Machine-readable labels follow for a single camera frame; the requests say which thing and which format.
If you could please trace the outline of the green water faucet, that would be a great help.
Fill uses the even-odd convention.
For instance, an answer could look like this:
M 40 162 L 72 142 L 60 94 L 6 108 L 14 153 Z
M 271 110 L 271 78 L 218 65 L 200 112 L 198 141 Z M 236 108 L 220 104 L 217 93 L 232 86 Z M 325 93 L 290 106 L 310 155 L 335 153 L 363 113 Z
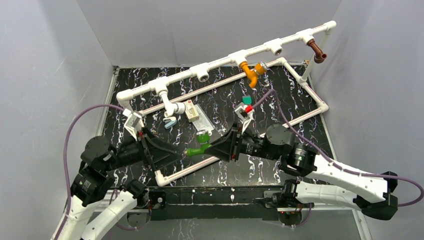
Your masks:
M 188 157 L 193 157 L 196 155 L 203 155 L 205 150 L 211 146 L 210 144 L 210 135 L 206 129 L 200 130 L 195 134 L 195 140 L 199 144 L 198 148 L 188 148 L 185 151 L 185 154 Z

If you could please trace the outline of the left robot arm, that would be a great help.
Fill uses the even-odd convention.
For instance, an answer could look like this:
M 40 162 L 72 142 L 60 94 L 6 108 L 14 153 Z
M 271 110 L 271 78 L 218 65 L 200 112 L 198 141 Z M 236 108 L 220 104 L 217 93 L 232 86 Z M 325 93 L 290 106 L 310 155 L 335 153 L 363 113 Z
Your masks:
M 94 220 L 91 217 L 115 182 L 108 173 L 141 162 L 152 170 L 160 170 L 180 157 L 178 148 L 156 137 L 148 129 L 138 137 L 115 148 L 104 136 L 95 136 L 81 153 L 81 165 L 70 185 L 70 196 L 54 240 L 99 240 L 128 211 L 152 209 L 148 187 L 131 180 L 120 187 L 114 201 Z

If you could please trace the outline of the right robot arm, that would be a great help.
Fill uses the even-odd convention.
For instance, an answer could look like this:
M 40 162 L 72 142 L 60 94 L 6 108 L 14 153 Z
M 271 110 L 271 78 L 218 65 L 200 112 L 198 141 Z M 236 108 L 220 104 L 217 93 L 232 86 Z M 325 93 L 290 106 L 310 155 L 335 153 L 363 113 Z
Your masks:
M 355 209 L 382 221 L 390 220 L 398 210 L 393 172 L 372 177 L 326 160 L 311 147 L 296 142 L 294 133 L 279 124 L 269 126 L 262 137 L 234 124 L 204 152 L 227 162 L 237 160 L 241 154 L 277 161 L 278 169 L 291 179 L 284 182 L 280 193 L 264 195 L 263 203 L 272 208 L 321 203 Z

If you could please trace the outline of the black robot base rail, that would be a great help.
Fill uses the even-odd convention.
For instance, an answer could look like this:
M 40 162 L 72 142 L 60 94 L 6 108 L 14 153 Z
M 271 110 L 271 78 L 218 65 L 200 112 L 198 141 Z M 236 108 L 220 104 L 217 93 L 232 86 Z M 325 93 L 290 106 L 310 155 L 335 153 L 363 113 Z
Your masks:
M 151 187 L 153 221 L 179 219 L 260 219 L 292 226 L 302 222 L 301 206 L 281 200 L 282 187 Z

